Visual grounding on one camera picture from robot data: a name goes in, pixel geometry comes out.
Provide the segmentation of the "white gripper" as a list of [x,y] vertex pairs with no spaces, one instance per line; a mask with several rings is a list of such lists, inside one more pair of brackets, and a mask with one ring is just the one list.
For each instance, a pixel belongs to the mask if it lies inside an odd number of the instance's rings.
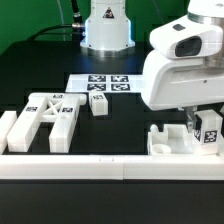
[[186,107],[187,129],[197,121],[196,107],[224,102],[224,68],[206,63],[221,50],[223,29],[183,16],[150,33],[153,50],[143,66],[141,97],[152,110]]

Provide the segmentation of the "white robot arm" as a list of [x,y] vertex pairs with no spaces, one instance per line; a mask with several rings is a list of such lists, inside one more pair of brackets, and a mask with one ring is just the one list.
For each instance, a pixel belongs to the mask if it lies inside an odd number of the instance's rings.
[[[125,0],[92,0],[83,51],[115,56],[135,46]],[[190,0],[185,16],[154,29],[141,97],[152,110],[224,102],[224,0]]]

